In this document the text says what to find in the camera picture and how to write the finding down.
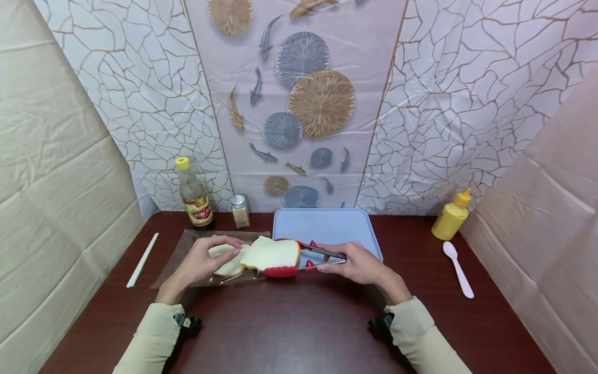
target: clear plastic wrap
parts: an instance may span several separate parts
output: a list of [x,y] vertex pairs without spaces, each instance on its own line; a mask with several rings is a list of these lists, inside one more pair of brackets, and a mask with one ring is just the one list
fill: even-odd
[[[164,283],[168,277],[170,277],[175,270],[179,267],[191,247],[196,240],[200,238],[209,238],[213,235],[228,235],[232,238],[241,239],[246,244],[253,243],[257,238],[260,236],[266,236],[268,238],[271,237],[271,233],[269,231],[264,232],[247,232],[247,231],[195,231],[195,230],[185,230],[183,235],[181,235],[181,239],[179,243],[176,245],[176,248],[170,259],[166,263],[164,270],[162,270],[162,274],[158,277],[158,280],[151,286],[151,288],[160,288],[162,283]],[[258,273],[255,270],[247,269],[243,273],[231,277],[223,277],[218,275],[212,275],[200,282],[194,283],[191,287],[208,287],[208,286],[216,286],[216,285],[226,285],[226,284],[233,284],[238,282],[244,281],[254,281],[257,279],[263,279],[265,276],[263,273]]]

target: plastic tray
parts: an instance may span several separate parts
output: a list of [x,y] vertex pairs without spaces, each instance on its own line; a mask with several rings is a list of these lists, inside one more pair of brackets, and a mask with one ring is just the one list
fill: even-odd
[[[383,260],[378,240],[368,214],[359,208],[282,208],[274,213],[272,238],[295,239],[306,244],[340,244],[360,242],[380,261]],[[298,266],[307,260],[323,262],[320,254],[301,251]]]

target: hand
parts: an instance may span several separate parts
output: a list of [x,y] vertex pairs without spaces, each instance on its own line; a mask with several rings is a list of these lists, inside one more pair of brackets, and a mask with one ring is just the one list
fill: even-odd
[[[219,244],[230,244],[234,249],[220,256],[210,257],[209,249]],[[189,285],[209,277],[222,265],[232,260],[239,254],[242,245],[241,239],[226,235],[196,240],[175,273],[160,287],[155,301],[169,305],[178,303]]]
[[384,265],[359,242],[337,245],[318,244],[318,247],[330,252],[347,255],[347,262],[318,265],[318,271],[338,274],[360,284],[374,284],[382,292],[388,305],[396,305],[411,300],[411,293],[407,289],[403,278]]

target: salt shaker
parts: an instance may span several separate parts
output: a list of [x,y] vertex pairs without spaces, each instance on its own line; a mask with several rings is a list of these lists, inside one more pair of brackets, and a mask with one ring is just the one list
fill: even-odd
[[247,200],[243,195],[234,195],[230,199],[233,206],[234,224],[238,229],[249,227],[249,211],[247,210]]

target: vinegar bottle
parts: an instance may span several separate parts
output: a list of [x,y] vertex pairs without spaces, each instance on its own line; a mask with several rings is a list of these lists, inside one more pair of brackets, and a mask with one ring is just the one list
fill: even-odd
[[444,206],[443,211],[436,219],[434,226],[432,226],[432,234],[438,239],[449,241],[459,231],[469,215],[467,205],[471,201],[470,191],[471,187],[467,187],[465,191],[457,194],[452,203]]
[[189,158],[177,157],[175,165],[179,173],[179,192],[185,210],[196,230],[209,230],[214,224],[206,185],[191,172]]

